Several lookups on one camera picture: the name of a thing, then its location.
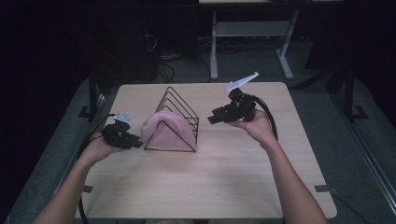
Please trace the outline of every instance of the pink cloth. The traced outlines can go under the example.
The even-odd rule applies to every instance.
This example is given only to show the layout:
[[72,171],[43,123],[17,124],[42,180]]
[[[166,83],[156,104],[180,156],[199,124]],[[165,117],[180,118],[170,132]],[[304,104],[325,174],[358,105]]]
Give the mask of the pink cloth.
[[175,151],[198,149],[189,123],[179,114],[170,111],[160,111],[146,119],[142,125],[140,140],[148,149]]

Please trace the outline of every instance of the table leg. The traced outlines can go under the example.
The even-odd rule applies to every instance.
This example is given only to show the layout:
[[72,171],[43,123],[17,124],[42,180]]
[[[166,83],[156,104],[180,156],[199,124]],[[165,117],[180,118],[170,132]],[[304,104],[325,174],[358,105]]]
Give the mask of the table leg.
[[216,58],[216,11],[213,11],[212,21],[212,51],[210,52],[210,78],[217,80],[218,75],[218,59]]
[[285,74],[285,77],[287,79],[293,79],[293,74],[290,71],[290,67],[288,64],[288,61],[286,60],[286,50],[288,49],[289,42],[291,39],[291,35],[293,34],[293,29],[295,26],[295,23],[297,21],[297,16],[298,16],[299,10],[294,10],[291,19],[289,22],[288,30],[285,35],[285,42],[282,45],[281,49],[276,50],[276,56],[279,59],[280,65],[282,66],[283,73]]

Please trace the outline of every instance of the wooden table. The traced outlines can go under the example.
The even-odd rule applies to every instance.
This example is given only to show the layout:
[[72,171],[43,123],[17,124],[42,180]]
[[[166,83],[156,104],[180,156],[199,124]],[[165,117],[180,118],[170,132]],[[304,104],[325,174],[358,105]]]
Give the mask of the wooden table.
[[[92,192],[82,196],[87,217],[282,217],[265,151],[243,130],[225,123],[211,125],[207,120],[212,109],[230,103],[227,85],[120,87],[111,113],[129,113],[135,119],[130,132],[139,135],[145,119],[155,112],[166,88],[172,86],[200,118],[199,150],[132,148],[98,162],[86,181]],[[241,90],[267,103],[276,121],[279,142],[291,163],[326,217],[335,217],[330,193],[315,191],[315,186],[326,183],[287,87],[283,83],[248,83]]]

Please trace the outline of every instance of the black cable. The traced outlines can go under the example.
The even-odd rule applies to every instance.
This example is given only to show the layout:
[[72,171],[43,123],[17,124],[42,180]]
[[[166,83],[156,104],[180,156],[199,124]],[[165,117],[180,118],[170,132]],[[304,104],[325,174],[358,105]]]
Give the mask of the black cable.
[[98,138],[100,138],[100,137],[103,137],[103,136],[100,135],[100,136],[94,137],[93,139],[90,140],[90,142],[93,141],[93,140],[95,140],[95,139],[98,139]]
[[194,57],[194,56],[187,55],[187,54],[181,54],[181,55],[176,56],[175,58],[172,58],[172,59],[162,60],[161,64],[170,63],[170,62],[172,62],[172,61],[180,60],[180,59],[195,60],[195,61],[197,61],[197,62],[199,62],[199,63],[202,63],[202,64],[205,66],[205,68],[206,68],[206,70],[207,70],[207,73],[208,73],[208,75],[209,75],[209,79],[208,79],[207,82],[208,82],[208,83],[210,82],[210,78],[211,78],[211,77],[210,77],[210,67],[209,67],[209,66],[207,65],[207,63],[205,63],[203,60],[201,60],[201,59],[199,59],[199,58],[196,58],[196,57]]
[[[163,67],[163,70],[159,69],[158,73],[160,74],[161,77],[163,77],[164,82],[165,83],[169,83],[169,82],[175,83],[175,81],[173,80],[173,78],[175,77],[175,69],[172,66],[165,64],[165,63],[159,63],[158,65],[159,66],[161,65]],[[170,77],[167,75],[165,67],[168,67],[171,70],[172,74]]]
[[[96,129],[99,127],[99,125],[105,121],[108,117],[112,117],[115,116],[115,114],[109,114],[107,116],[105,116],[104,118],[100,119],[99,121],[97,121],[95,123],[95,125],[93,125],[93,127],[91,128],[90,132],[87,134],[87,136],[85,137],[84,142],[81,145],[81,148],[78,151],[78,158],[81,156],[82,152],[84,151],[85,147],[87,147],[87,145],[94,139],[102,137],[102,135],[95,137],[93,139],[91,139],[93,133],[96,131]],[[84,212],[84,204],[82,203],[82,197],[79,198],[79,202],[78,202],[78,211],[79,211],[79,215],[81,216],[81,220],[84,224],[89,224],[87,217],[85,216],[85,212]]]
[[339,202],[343,203],[346,207],[348,207],[352,212],[354,212],[364,223],[370,224],[364,216],[359,213],[355,208],[353,208],[349,203],[347,203],[344,199],[338,197],[336,194],[332,193],[332,196],[337,199]]
[[271,123],[271,128],[273,130],[274,136],[275,136],[276,140],[278,140],[275,120],[274,120],[274,117],[271,114],[270,109],[268,108],[267,104],[262,99],[260,99],[257,96],[253,96],[253,99],[254,99],[254,101],[257,104],[259,104],[262,107],[262,109],[264,110],[265,114],[267,114],[267,117],[268,117],[268,119],[270,120],[270,123]]
[[227,39],[224,39],[218,43],[216,52],[218,54],[235,54],[235,53],[238,53],[243,50],[244,50],[244,48],[238,43],[238,41],[227,38]]

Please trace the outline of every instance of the person's left hand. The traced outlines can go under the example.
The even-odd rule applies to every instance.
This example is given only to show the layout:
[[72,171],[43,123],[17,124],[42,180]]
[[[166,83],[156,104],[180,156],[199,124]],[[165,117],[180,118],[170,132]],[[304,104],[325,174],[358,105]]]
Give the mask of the person's left hand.
[[121,151],[123,149],[107,144],[101,133],[94,133],[91,137],[91,142],[87,145],[79,160],[86,162],[92,167],[110,154]]

